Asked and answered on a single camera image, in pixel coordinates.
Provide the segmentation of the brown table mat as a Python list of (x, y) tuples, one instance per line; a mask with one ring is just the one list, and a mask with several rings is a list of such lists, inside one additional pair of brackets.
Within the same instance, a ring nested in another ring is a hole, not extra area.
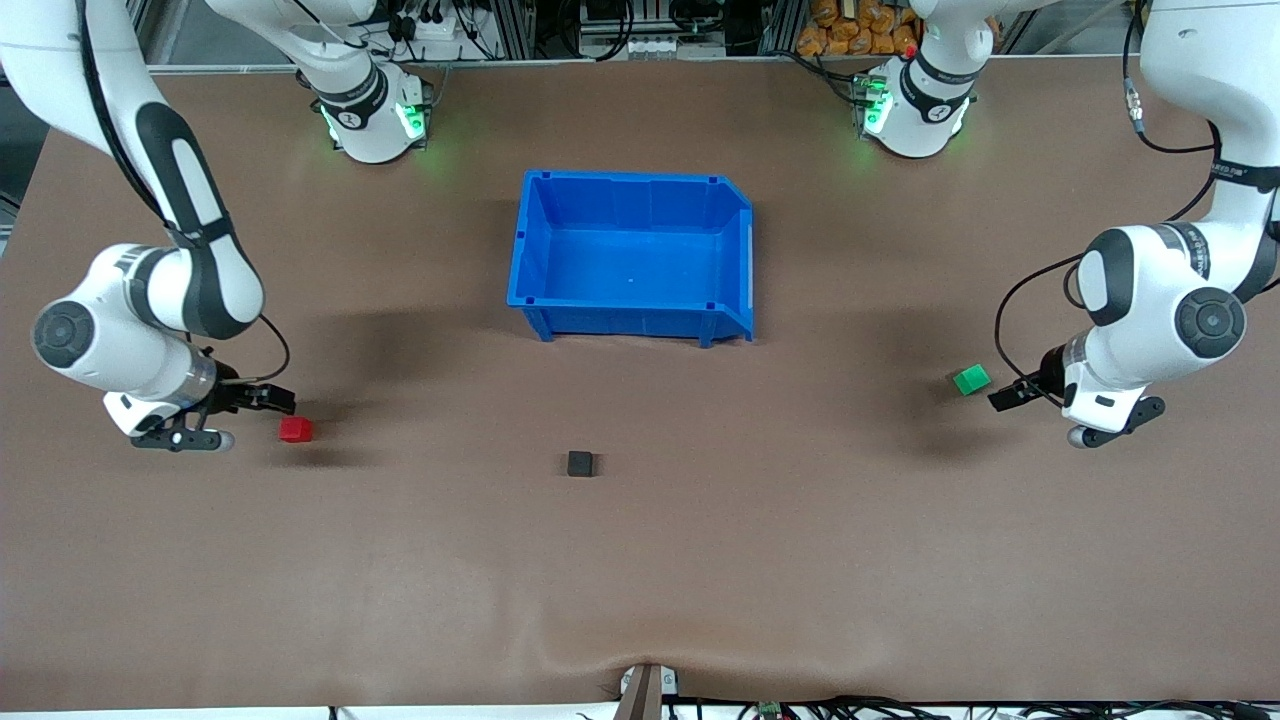
[[(315, 438), (140, 451), (38, 363), (101, 247), (163, 241), (49, 136), (0, 259), (0, 708), (593, 702), (645, 661), (726, 700), (1280, 700), (1280, 288), (1093, 451), (950, 380), (1009, 380), (1016, 281), (1204, 179), (1130, 136), (1116, 61), (992, 63), (927, 161), (790, 61), (454, 70), (384, 167), (289, 74), (159, 83)], [(541, 168), (736, 183), (755, 341), (538, 341), (506, 291)]]

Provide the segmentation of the blue plastic storage bin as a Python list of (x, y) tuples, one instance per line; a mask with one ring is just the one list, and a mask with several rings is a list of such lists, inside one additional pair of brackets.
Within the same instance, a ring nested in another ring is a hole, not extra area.
[(755, 213), (724, 176), (531, 169), (506, 302), (535, 336), (755, 338)]

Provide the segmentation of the orange snack bag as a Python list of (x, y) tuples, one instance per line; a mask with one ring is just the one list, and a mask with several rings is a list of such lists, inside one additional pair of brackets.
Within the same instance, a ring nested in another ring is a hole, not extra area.
[(806, 0), (800, 56), (913, 56), (924, 20), (908, 0)]

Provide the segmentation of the white power strip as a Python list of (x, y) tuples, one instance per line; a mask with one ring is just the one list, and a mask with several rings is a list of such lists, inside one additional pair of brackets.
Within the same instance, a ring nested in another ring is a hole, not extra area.
[(456, 41), (465, 36), (454, 12), (443, 0), (387, 0), (388, 35), (394, 42)]

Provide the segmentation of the aluminium frame profile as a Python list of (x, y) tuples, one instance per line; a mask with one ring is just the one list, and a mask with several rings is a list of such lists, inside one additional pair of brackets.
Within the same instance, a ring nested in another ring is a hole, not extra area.
[(143, 59), (154, 67), (172, 64), (192, 0), (125, 0)]

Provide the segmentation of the aluminium frame post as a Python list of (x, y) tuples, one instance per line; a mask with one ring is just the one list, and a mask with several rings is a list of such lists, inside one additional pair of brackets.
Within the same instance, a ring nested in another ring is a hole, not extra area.
[(534, 59), (538, 0), (488, 0), (499, 35), (502, 56), (511, 61)]
[(809, 19), (808, 0), (762, 0), (764, 29), (758, 42), (758, 54), (795, 51), (797, 36)]

